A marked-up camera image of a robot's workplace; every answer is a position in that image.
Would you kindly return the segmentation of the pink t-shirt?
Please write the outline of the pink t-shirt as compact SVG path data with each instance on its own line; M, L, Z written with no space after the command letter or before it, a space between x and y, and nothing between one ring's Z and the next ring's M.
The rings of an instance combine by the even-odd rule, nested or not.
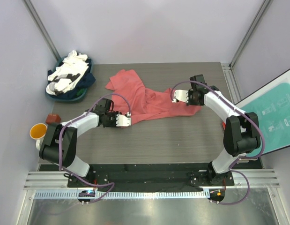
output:
M105 86L112 90L114 110L122 113L129 111L124 99L125 97L131 106L132 124L144 120L156 120L176 116L193 116L201 110L200 106L187 106L183 102L172 103L170 99L171 89L164 92L154 91L146 88L134 70L121 70L116 75L110 77Z

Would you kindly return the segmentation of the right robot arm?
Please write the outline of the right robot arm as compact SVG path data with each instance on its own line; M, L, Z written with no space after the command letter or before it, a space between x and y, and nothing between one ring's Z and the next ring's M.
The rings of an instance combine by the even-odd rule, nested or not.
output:
M231 168L255 149L264 150L265 140L254 112L245 112L227 100L216 86L207 86L203 75L190 77L188 105L204 105L212 109L225 123L223 146L219 156L209 163L206 178L210 185L219 186Z

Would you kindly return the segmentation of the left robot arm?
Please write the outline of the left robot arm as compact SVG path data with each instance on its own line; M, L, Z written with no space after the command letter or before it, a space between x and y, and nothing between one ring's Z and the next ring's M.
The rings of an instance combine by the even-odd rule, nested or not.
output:
M103 98L94 108L72 120L49 124L40 143L39 157L76 174L84 187L90 187L95 181L95 174L93 167L76 155L77 138L100 125L115 128L121 112L114 111L113 107L112 100Z

